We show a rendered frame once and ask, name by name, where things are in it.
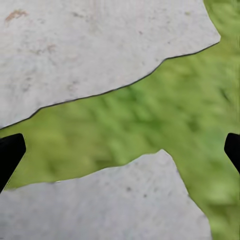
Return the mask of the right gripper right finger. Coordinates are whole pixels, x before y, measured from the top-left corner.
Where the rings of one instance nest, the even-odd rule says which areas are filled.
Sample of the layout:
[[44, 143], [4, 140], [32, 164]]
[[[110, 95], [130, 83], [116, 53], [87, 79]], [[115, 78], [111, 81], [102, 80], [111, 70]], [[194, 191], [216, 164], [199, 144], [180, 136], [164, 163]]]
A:
[[240, 173], [240, 135], [229, 133], [227, 135], [224, 151]]

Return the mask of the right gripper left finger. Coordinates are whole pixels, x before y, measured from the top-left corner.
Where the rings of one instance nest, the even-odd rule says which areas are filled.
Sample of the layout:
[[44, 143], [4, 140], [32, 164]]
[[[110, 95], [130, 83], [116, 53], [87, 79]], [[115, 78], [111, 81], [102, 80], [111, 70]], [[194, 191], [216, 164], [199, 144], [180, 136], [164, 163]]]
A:
[[21, 133], [0, 138], [0, 193], [26, 152]]

